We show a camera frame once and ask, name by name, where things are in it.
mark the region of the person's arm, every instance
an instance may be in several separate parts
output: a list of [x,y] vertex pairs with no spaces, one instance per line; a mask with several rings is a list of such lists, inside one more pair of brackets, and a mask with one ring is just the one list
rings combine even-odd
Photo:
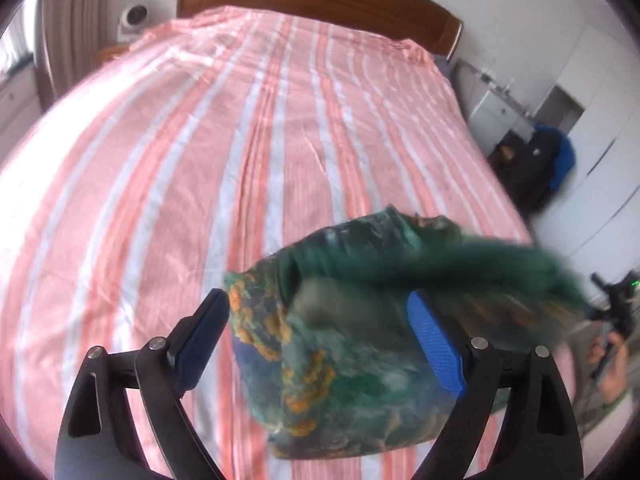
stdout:
[[[609,334],[609,342],[618,348],[618,353],[598,385],[608,413],[582,440],[585,476],[604,458],[633,415],[631,394],[626,389],[626,362],[629,350],[620,334],[616,332]],[[605,353],[600,343],[601,339],[597,338],[591,347],[588,359],[590,364],[599,362]]]

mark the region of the striped curtain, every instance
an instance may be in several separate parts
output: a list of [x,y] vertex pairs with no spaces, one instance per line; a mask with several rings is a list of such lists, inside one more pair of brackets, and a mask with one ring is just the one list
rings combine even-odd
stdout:
[[107,0],[40,0],[44,66],[52,100],[98,67],[107,46]]

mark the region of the striped bedsheet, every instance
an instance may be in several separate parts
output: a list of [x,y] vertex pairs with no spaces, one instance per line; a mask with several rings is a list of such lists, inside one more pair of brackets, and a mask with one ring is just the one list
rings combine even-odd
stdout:
[[[427,52],[237,7],[151,30],[63,98],[2,170],[0,203],[0,413],[50,478],[86,350],[167,334],[227,269],[388,203],[528,241]],[[228,332],[184,405],[230,480],[405,480],[430,448],[276,460]]]

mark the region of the green cloth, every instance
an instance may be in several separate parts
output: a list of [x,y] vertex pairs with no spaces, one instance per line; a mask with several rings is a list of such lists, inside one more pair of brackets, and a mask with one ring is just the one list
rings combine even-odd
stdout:
[[358,456],[437,436],[455,399],[408,325],[412,290],[426,289],[470,336],[523,351],[555,347],[586,306],[543,251],[391,206],[228,274],[226,288],[243,394],[274,453],[290,459]]

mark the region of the silver bolt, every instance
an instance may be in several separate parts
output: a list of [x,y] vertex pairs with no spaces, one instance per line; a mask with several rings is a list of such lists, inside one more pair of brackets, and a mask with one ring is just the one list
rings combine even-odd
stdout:
[[489,346],[489,343],[486,341],[484,337],[476,336],[471,340],[471,346],[478,350],[484,350]]
[[549,349],[546,346],[538,345],[536,346],[536,354],[538,357],[549,357]]
[[97,358],[101,353],[102,353],[102,347],[101,347],[101,346],[93,346],[93,347],[89,348],[89,351],[86,353],[86,356],[87,356],[89,359],[95,359],[95,358]]
[[149,341],[149,348],[152,350],[159,350],[166,345],[166,339],[164,337],[155,337]]

